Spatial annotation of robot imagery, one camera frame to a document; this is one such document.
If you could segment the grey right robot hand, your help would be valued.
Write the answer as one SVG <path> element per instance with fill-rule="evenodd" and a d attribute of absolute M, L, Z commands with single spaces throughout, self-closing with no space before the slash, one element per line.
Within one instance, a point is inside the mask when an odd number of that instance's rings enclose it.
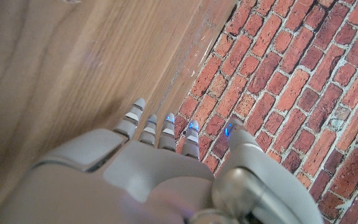
<path fill-rule="evenodd" d="M 229 158 L 200 161 L 198 123 L 176 151 L 174 117 L 161 131 L 138 99 L 113 130 L 95 129 L 46 153 L 0 206 L 0 223 L 321 223 L 305 186 L 266 155 L 236 118 Z"/>

